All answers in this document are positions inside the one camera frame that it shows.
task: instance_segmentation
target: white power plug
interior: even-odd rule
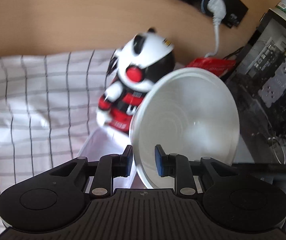
[[[205,55],[205,57],[210,57],[215,56],[218,52],[218,47],[220,44],[219,25],[226,15],[226,6],[223,0],[209,0],[207,9],[213,13],[213,25],[215,33],[215,51],[209,52]]]

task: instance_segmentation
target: red package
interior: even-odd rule
[[[218,77],[224,76],[233,69],[236,60],[217,59],[212,57],[199,57],[189,63],[186,67],[198,67],[208,70]]]

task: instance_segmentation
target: beige wall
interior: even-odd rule
[[[243,46],[280,0],[242,0],[238,28],[221,26],[219,57]],[[154,26],[184,63],[214,48],[211,18],[179,0],[0,0],[0,56],[119,47]]]

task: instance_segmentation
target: mascot figurine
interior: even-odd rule
[[[150,28],[117,49],[107,69],[116,76],[99,99],[97,123],[129,132],[133,114],[153,85],[175,66],[174,46]]]

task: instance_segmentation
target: toy ear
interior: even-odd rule
[[[156,33],[156,30],[153,27],[151,27],[151,28],[148,29],[147,32],[148,33]]]
[[[144,41],[145,37],[141,34],[138,34],[134,37],[133,49],[135,54],[139,55],[142,52]]]

